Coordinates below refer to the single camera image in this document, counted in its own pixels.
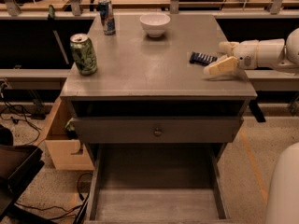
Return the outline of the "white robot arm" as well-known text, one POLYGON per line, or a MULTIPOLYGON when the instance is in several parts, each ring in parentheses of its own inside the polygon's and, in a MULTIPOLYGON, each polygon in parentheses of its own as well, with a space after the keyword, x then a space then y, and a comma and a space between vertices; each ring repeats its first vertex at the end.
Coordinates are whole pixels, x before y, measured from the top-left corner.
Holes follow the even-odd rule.
MULTIPOLYGON (((220 42, 224 56, 211 59, 206 75, 267 67, 291 71, 299 65, 299 30, 286 40, 220 42)), ((287 147, 278 157, 269 187, 264 224, 299 224, 299 144, 287 147)))

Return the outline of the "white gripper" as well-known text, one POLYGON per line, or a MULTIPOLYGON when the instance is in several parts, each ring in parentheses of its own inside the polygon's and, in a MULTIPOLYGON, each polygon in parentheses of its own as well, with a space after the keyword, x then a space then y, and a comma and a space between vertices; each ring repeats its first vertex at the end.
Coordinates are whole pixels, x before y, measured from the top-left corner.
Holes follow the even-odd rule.
POLYGON ((239 65, 244 70, 253 70, 257 67, 256 53, 258 40, 230 42, 222 41, 219 43, 219 49, 230 57, 221 57, 204 68, 205 75, 217 75, 234 71, 239 65))

